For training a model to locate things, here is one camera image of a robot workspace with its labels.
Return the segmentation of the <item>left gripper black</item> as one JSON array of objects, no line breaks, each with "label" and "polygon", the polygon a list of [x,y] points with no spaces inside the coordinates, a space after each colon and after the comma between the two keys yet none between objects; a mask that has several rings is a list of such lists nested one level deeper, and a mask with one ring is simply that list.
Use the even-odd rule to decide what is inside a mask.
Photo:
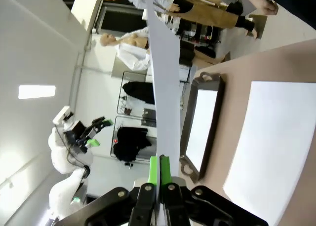
[{"label": "left gripper black", "polygon": [[96,139],[92,139],[89,133],[93,129],[95,129],[96,132],[100,132],[103,128],[110,127],[113,124],[111,119],[105,119],[104,116],[93,120],[88,127],[81,121],[75,121],[63,134],[68,144],[80,149],[82,153],[87,153],[88,148],[100,146],[100,143]]}]

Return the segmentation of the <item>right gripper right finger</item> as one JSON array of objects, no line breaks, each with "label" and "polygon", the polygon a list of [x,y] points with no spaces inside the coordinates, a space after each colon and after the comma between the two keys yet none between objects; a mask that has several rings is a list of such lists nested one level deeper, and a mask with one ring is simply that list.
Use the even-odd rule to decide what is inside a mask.
[{"label": "right gripper right finger", "polygon": [[268,223],[206,186],[189,190],[171,177],[169,157],[160,157],[160,195],[168,226],[267,226]]}]

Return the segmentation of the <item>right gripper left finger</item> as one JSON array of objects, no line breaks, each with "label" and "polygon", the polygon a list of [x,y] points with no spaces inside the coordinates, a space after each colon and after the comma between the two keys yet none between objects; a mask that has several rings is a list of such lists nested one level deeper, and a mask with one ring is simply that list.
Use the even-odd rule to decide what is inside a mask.
[{"label": "right gripper left finger", "polygon": [[117,187],[88,205],[86,226],[152,226],[156,220],[158,158],[150,159],[147,182],[131,191]]}]

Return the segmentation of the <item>person's left hand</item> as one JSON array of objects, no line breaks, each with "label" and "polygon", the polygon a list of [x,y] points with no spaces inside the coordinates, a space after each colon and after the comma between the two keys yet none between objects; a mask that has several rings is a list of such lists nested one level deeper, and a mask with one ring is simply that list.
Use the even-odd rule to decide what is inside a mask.
[{"label": "person's left hand", "polygon": [[261,10],[265,15],[277,15],[278,6],[271,0],[257,0],[256,8]]}]

